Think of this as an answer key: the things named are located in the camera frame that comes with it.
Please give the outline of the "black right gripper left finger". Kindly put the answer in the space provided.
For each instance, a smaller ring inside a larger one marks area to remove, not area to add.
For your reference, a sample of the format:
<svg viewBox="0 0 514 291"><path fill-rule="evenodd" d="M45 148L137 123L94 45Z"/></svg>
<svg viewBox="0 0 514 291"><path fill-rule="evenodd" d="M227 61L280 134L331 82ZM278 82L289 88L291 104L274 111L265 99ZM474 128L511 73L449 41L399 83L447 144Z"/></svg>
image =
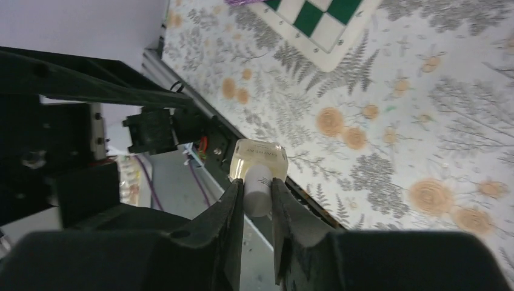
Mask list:
<svg viewBox="0 0 514 291"><path fill-rule="evenodd" d="M243 192L243 181L234 180L218 202L169 233L174 289L239 290Z"/></svg>

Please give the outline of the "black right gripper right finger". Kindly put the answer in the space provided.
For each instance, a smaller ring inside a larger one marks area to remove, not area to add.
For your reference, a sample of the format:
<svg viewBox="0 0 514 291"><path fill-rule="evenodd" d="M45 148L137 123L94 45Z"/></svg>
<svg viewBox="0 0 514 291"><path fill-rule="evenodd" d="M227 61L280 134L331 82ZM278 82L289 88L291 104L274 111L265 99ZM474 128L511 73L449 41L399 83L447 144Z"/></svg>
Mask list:
<svg viewBox="0 0 514 291"><path fill-rule="evenodd" d="M335 239L343 233L272 181L275 281L281 290L344 290Z"/></svg>

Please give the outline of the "clear nail polish bottle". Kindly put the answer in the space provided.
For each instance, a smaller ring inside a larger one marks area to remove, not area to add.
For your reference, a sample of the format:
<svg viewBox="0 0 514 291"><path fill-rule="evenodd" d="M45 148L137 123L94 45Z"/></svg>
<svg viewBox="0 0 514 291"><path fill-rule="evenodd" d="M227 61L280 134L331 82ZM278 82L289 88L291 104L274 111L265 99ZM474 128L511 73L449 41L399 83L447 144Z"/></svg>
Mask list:
<svg viewBox="0 0 514 291"><path fill-rule="evenodd" d="M246 215L263 217L272 211L272 181L285 180L289 162L285 148L276 142L240 139L229 169L229 180L244 182L243 208Z"/></svg>

